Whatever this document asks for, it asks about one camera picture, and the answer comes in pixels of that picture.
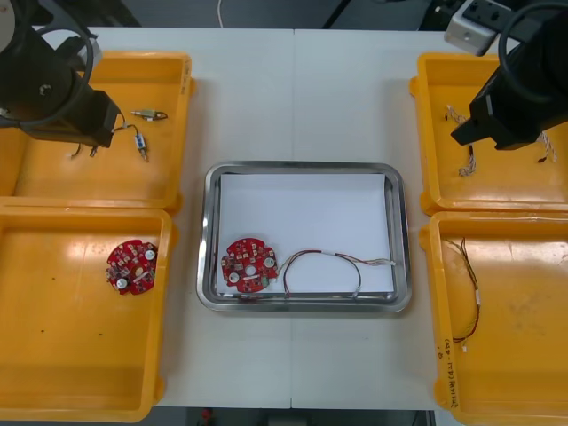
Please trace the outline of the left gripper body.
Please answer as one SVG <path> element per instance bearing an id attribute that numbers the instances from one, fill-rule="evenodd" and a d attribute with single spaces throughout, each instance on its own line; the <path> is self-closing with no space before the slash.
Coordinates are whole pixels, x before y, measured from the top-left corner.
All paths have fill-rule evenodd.
<path id="1" fill-rule="evenodd" d="M 106 92 L 89 88 L 66 113 L 66 142 L 109 148 L 118 114 Z"/>

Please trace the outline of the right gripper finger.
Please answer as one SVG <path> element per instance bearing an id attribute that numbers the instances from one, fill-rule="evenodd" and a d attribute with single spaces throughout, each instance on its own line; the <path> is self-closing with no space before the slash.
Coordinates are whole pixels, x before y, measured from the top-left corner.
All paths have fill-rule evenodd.
<path id="1" fill-rule="evenodd" d="M 470 145 L 489 138 L 490 133 L 488 128 L 481 125 L 477 119 L 468 119 L 459 124 L 452 131 L 451 136 L 459 145 Z"/>

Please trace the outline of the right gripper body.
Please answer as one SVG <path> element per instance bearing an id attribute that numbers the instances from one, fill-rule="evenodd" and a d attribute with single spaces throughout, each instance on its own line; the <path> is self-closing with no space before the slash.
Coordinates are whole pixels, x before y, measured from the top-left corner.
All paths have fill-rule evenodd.
<path id="1" fill-rule="evenodd" d="M 497 150 L 515 150 L 567 121 L 567 58 L 508 57 L 469 104 Z"/>

